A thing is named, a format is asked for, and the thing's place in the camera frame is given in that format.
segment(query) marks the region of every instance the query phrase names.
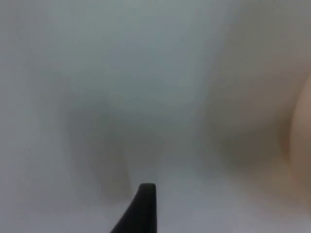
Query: black object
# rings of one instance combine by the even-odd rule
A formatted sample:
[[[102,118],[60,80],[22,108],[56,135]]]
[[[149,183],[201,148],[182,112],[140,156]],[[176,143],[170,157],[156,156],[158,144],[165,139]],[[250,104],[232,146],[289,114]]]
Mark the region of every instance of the black object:
[[[156,233],[156,185],[142,183],[126,212],[110,233]]]

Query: skin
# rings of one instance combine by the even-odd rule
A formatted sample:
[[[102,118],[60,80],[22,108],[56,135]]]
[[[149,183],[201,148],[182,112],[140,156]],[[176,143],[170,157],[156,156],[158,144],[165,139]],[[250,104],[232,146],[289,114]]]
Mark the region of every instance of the skin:
[[[290,134],[290,164],[304,196],[311,200],[311,75],[300,94]]]

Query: black plastic piece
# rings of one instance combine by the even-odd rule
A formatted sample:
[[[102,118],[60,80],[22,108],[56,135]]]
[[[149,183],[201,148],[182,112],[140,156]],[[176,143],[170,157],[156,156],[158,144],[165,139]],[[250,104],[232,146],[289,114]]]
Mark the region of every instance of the black plastic piece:
[[[142,183],[111,233],[156,233],[156,185]]]

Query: white surface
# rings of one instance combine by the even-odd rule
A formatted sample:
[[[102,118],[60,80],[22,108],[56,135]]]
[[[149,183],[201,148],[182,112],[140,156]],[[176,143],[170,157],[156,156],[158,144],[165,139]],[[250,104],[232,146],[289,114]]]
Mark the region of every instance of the white surface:
[[[274,134],[310,70],[310,12],[1,1],[1,232],[108,232],[141,182],[160,233],[310,232]]]

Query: white wall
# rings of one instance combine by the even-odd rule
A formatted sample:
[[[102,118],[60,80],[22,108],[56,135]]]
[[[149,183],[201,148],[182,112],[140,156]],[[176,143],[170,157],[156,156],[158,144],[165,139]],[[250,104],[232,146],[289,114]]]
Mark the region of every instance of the white wall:
[[[275,126],[311,2],[4,0],[1,232],[108,232],[141,182],[159,232],[309,232]]]

